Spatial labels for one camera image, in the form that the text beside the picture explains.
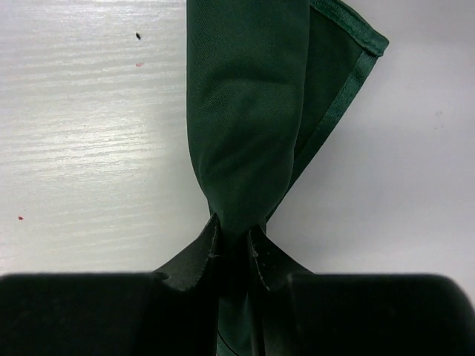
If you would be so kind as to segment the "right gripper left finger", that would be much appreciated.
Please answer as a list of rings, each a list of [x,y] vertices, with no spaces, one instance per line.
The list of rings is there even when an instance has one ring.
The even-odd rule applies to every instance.
[[[213,355],[216,217],[153,272],[1,278],[3,355]]]

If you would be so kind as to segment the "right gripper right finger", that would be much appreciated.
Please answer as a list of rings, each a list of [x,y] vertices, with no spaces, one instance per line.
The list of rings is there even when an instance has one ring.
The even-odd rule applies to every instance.
[[[472,355],[474,309],[438,274],[316,274],[247,236],[254,355]]]

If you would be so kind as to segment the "dark green cloth napkin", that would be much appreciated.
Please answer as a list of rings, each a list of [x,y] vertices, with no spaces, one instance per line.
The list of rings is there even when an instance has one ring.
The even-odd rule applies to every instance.
[[[266,236],[389,45],[342,1],[188,1],[191,163],[220,226],[217,353],[284,355],[267,295],[296,263]]]

